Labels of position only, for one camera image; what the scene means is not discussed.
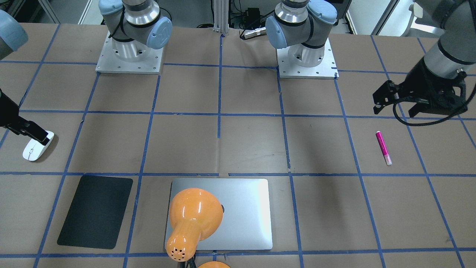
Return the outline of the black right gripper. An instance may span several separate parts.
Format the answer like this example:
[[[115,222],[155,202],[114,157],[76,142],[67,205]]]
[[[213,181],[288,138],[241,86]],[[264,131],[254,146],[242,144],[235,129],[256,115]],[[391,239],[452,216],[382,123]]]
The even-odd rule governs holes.
[[[0,126],[9,129],[16,135],[28,136],[43,146],[50,139],[48,132],[33,121],[19,117],[18,105],[0,90]]]

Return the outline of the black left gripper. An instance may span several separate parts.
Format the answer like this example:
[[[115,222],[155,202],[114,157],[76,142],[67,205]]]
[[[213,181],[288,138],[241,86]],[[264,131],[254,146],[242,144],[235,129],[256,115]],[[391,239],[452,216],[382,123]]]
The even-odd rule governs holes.
[[[410,118],[419,113],[462,114],[467,111],[466,72],[454,71],[454,75],[452,79],[441,78],[420,60],[402,83],[395,85],[391,80],[385,81],[373,93],[373,112],[379,114],[386,106],[413,102],[415,105],[408,110]]]

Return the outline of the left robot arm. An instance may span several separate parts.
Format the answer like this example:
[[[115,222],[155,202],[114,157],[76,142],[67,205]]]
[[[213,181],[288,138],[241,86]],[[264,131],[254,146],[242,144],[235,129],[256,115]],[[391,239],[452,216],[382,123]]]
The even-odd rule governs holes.
[[[444,30],[438,42],[407,74],[405,81],[383,83],[374,93],[374,113],[400,102],[413,102],[409,116],[440,114],[448,120],[467,111],[475,91],[466,97],[464,79],[475,66],[475,1],[417,0],[434,27]],[[266,20],[269,42],[276,49],[289,48],[302,67],[319,65],[337,10],[324,0],[283,0]]]

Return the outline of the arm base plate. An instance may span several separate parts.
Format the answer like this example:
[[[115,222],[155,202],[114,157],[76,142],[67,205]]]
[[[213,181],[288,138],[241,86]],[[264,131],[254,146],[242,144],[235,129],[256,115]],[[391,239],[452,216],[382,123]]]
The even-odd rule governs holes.
[[[281,78],[337,79],[340,76],[329,39],[318,49],[302,44],[277,49],[276,56]]]
[[[164,47],[156,50],[140,42],[119,42],[109,38],[103,44],[96,64],[99,73],[160,74]]]

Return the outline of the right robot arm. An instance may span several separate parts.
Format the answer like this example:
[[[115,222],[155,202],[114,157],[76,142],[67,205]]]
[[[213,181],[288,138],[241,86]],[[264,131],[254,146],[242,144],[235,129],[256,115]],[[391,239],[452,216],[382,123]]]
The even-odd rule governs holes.
[[[137,63],[131,73],[158,72],[163,48],[172,33],[171,20],[161,14],[154,0],[100,0],[98,3],[109,34],[97,61],[100,73],[126,73],[126,65]],[[1,127],[32,142],[49,146],[54,134],[19,115],[19,106],[1,93]]]

